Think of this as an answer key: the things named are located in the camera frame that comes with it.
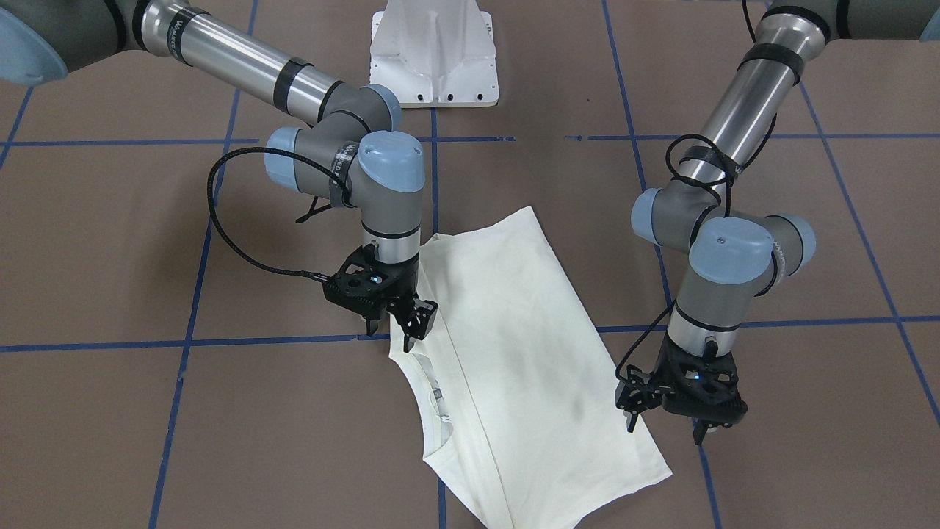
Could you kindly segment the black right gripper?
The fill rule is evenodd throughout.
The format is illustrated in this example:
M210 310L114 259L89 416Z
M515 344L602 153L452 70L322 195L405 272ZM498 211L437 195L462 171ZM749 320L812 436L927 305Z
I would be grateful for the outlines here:
M375 257L375 245L356 248L325 282L327 301L365 316L366 335L373 336L385 312L403 331L402 350L409 353L433 327L439 305L417 297L419 256L387 264Z

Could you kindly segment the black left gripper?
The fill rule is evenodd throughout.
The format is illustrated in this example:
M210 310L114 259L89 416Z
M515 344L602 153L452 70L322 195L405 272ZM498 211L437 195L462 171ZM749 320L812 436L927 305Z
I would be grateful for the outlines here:
M731 353L718 355L717 341L709 336L700 356L688 353L665 336L654 374L626 366L618 376L615 405L628 418L634 433L639 416L663 405L666 411L695 418L693 442L701 446L709 428L735 425L748 412L737 388L737 366Z

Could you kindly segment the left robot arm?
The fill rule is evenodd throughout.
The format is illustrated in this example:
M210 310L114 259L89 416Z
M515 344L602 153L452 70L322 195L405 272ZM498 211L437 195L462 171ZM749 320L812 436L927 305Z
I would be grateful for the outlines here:
M772 1L746 21L751 45L699 132L665 151L669 182L634 203L634 233L687 259L654 368L623 358L615 404L634 430L654 409L689 417L693 442L748 412L733 348L754 299L814 258L818 241L797 215L752 215L733 205L739 180L764 151L806 66L838 40L938 40L936 1Z

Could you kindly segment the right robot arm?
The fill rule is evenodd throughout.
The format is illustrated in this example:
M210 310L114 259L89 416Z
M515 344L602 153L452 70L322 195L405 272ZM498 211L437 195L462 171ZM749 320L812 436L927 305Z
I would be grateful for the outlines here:
M57 82L127 51L171 58L281 115L265 144L236 148L209 170L209 220L232 251L269 273L319 282L327 301L365 321L367 335L387 319L405 351L427 337L438 304L419 295L425 154L400 130L402 104L388 87L343 81L191 1L2 3L4 81ZM216 178L229 161L249 154L263 157L273 183L313 198L309 217L359 211L361 241L338 271L272 267L226 234Z

